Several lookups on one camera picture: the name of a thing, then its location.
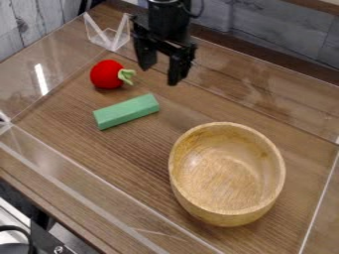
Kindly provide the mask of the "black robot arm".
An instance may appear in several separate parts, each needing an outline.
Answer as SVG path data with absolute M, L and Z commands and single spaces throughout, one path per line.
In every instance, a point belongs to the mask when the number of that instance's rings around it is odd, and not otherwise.
M 149 70 L 157 63 L 157 53 L 169 58 L 167 83 L 175 86 L 188 75 L 197 45 L 189 34 L 191 20 L 201 16 L 191 12 L 192 0 L 147 0 L 144 14 L 132 15 L 132 39 L 139 67 Z

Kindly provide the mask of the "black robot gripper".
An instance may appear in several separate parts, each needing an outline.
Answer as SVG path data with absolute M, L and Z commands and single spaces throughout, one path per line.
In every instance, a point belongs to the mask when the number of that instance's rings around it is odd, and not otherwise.
M 148 70 L 157 63 L 157 53 L 165 55 L 171 86 L 187 77 L 197 49 L 189 35 L 189 20 L 187 14 L 145 14 L 131 18 L 139 66 Z

